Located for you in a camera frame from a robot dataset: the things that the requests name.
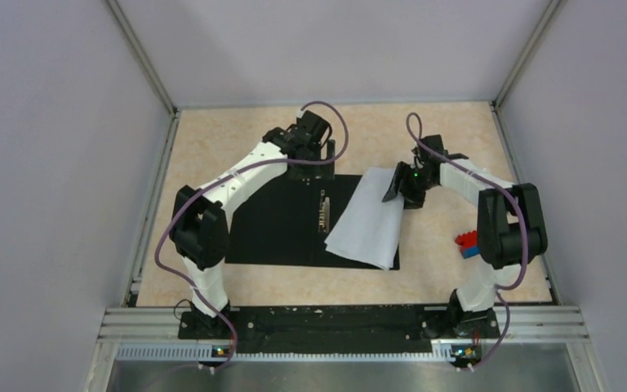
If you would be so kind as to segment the white paper stack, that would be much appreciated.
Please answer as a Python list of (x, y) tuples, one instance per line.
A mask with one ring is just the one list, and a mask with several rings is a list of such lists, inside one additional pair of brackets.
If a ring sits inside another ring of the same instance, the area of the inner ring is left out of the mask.
[(398, 250), (404, 199), (383, 200), (394, 170), (371, 167), (325, 239), (325, 249), (345, 259), (391, 270)]

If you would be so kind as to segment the metal folder clip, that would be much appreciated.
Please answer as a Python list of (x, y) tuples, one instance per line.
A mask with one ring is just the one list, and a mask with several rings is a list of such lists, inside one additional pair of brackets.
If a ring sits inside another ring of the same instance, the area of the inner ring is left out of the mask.
[(331, 202), (325, 189), (321, 189), (318, 207), (318, 232), (328, 234), (330, 231)]

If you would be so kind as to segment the black file folder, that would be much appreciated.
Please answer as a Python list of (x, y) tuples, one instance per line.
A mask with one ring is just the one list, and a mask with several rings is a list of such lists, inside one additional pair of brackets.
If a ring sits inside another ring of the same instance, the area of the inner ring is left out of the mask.
[[(333, 180), (288, 180), (261, 187), (233, 214), (226, 263), (379, 270), (327, 252), (325, 239), (347, 207), (362, 175)], [(330, 231), (318, 232), (321, 189), (330, 198)], [(399, 268), (399, 245), (390, 270)]]

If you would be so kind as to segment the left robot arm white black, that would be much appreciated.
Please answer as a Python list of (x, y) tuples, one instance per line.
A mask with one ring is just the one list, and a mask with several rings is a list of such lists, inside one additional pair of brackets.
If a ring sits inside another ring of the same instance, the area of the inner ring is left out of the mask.
[(186, 185), (177, 192), (172, 214), (175, 224), (168, 237), (187, 269), (198, 327), (209, 337), (222, 336), (229, 327), (222, 266), (233, 214), (257, 190), (286, 172), (300, 169), (308, 161), (329, 165), (330, 159), (322, 156), (321, 149), (330, 134), (327, 120), (300, 110), (293, 124), (268, 131), (221, 176), (197, 189)]

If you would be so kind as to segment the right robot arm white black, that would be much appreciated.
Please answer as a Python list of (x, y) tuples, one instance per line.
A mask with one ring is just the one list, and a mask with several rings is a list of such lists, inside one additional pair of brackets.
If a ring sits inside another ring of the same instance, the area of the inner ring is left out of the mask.
[(406, 209), (418, 209), (430, 189), (443, 187), (477, 209), (474, 237), (481, 260), (451, 293), (446, 314), (448, 330), (468, 336), (498, 292), (518, 287), (531, 261), (548, 248), (539, 190), (493, 176), (463, 154), (448, 153), (440, 135), (420, 139), (412, 153), (412, 163), (396, 165), (384, 202), (403, 198)]

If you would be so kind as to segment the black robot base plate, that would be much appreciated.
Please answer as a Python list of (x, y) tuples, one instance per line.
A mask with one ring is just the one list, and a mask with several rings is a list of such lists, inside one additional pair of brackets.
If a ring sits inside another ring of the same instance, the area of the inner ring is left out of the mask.
[(434, 339), (496, 339), (493, 310), (447, 325), (447, 308), (431, 305), (243, 306), (212, 320), (187, 310), (181, 340), (236, 341), (239, 354), (428, 353)]

